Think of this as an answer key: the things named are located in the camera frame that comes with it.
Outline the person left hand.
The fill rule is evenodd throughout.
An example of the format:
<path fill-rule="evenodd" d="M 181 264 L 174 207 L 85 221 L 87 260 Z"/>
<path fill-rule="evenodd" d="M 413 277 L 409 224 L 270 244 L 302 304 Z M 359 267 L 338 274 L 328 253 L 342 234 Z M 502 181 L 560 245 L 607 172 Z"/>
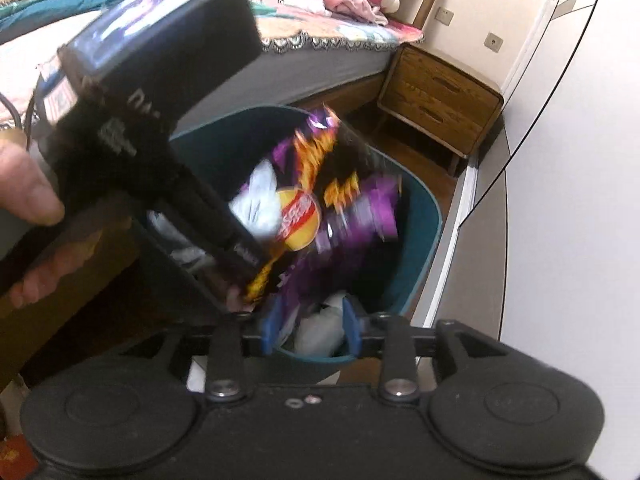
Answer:
<path fill-rule="evenodd" d="M 64 217 L 64 206 L 36 162 L 21 146 L 1 140 L 1 208 L 38 226 L 55 226 Z M 14 309 L 47 297 L 66 275 L 80 269 L 92 256 L 102 232 L 58 250 L 29 270 L 8 292 Z"/>

